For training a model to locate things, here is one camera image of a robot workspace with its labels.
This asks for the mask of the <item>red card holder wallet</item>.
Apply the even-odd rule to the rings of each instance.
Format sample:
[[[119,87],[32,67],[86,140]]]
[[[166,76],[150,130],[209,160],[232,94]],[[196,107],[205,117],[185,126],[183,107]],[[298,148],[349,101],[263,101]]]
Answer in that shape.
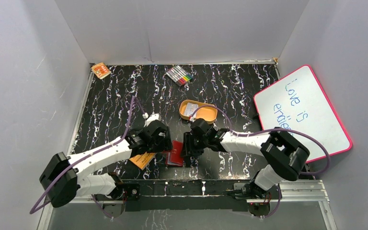
[[[166,152],[166,165],[172,167],[182,167],[184,163],[181,152],[183,149],[183,143],[177,140],[172,141],[172,149]]]

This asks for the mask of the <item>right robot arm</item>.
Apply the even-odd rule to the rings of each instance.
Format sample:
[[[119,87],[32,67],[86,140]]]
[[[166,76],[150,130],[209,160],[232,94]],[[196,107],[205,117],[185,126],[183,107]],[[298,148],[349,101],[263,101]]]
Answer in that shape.
[[[181,157],[195,157],[206,148],[215,152],[244,152],[263,156],[268,165],[240,192],[264,198],[270,189],[283,180],[296,181],[310,151],[287,131],[275,129],[268,134],[234,133],[217,129],[204,119],[195,120],[184,133]]]

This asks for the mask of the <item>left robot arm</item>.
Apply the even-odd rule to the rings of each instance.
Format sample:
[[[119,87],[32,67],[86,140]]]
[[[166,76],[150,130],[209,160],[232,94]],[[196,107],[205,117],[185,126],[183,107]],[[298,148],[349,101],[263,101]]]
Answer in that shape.
[[[55,154],[39,181],[52,207],[62,207],[78,196],[105,195],[119,199],[124,193],[122,184],[110,174],[94,172],[118,161],[129,160],[145,153],[159,153],[172,149],[170,129],[153,120],[142,129],[133,129],[125,137],[117,137],[100,147],[66,156]]]

